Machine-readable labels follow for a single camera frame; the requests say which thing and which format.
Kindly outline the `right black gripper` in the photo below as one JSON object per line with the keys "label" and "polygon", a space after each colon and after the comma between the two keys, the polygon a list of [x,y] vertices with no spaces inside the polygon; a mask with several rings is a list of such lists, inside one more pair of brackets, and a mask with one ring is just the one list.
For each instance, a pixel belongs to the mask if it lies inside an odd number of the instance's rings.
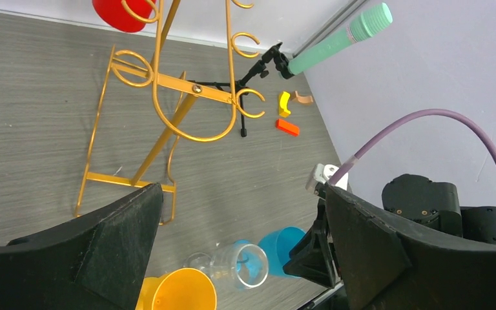
{"label": "right black gripper", "polygon": [[289,252],[286,274],[303,278],[322,287],[332,288],[338,283],[340,269],[331,239],[325,200],[317,203],[317,216],[305,236]]}

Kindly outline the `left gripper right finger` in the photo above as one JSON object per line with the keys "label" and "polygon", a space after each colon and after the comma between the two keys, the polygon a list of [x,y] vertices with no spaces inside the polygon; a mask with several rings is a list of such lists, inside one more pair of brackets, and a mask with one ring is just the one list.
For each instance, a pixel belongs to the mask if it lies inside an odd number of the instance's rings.
{"label": "left gripper right finger", "polygon": [[338,187],[325,196],[351,309],[496,309],[496,245],[430,229]]}

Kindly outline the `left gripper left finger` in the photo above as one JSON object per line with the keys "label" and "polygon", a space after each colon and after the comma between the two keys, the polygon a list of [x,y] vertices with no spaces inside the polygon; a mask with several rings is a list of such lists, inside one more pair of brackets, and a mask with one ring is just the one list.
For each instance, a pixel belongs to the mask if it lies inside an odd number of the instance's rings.
{"label": "left gripper left finger", "polygon": [[0,246],[0,309],[134,309],[162,207],[151,183]]}

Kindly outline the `blue wine glass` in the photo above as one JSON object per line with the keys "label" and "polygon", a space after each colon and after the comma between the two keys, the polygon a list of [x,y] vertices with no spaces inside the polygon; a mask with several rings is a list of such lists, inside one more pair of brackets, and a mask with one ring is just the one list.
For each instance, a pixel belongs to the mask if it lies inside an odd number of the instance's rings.
{"label": "blue wine glass", "polygon": [[269,274],[283,278],[296,278],[286,274],[283,267],[290,261],[289,252],[305,236],[298,227],[284,227],[265,235],[257,245],[265,252],[269,262]]}

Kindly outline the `clear wine glass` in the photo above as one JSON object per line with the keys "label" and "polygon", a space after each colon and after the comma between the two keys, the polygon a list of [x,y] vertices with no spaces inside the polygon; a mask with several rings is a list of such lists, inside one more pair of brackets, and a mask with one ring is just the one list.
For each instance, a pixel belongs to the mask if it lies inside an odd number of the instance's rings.
{"label": "clear wine glass", "polygon": [[183,263],[201,271],[218,290],[246,291],[261,286],[269,275],[264,250],[245,240],[215,249],[211,254],[197,252]]}

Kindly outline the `yellow wine glass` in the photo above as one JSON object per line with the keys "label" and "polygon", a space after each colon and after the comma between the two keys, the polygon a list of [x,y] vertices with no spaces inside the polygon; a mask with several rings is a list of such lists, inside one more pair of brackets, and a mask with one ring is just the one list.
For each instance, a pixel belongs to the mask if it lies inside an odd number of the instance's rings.
{"label": "yellow wine glass", "polygon": [[160,277],[144,278],[135,309],[216,310],[217,293],[206,274],[181,268]]}

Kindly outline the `red wine glass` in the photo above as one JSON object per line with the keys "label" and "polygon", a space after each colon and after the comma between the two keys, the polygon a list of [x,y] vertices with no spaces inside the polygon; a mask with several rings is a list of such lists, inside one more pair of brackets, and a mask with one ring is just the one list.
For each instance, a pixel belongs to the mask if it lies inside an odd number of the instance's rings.
{"label": "red wine glass", "polygon": [[[148,19],[156,1],[126,0],[125,3],[136,15]],[[145,28],[146,23],[132,17],[120,0],[92,0],[92,6],[97,15],[112,28],[127,33],[139,32]]]}

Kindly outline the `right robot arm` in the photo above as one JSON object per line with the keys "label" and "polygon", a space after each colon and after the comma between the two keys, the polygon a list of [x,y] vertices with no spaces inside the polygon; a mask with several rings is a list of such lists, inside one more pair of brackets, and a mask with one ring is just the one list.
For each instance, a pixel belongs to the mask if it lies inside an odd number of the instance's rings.
{"label": "right robot arm", "polygon": [[[340,274],[335,247],[328,239],[325,181],[312,179],[310,191],[319,198],[317,216],[307,233],[285,248],[281,270],[324,287],[333,287]],[[403,174],[385,185],[384,210],[442,233],[496,245],[496,207],[463,207],[452,183]]]}

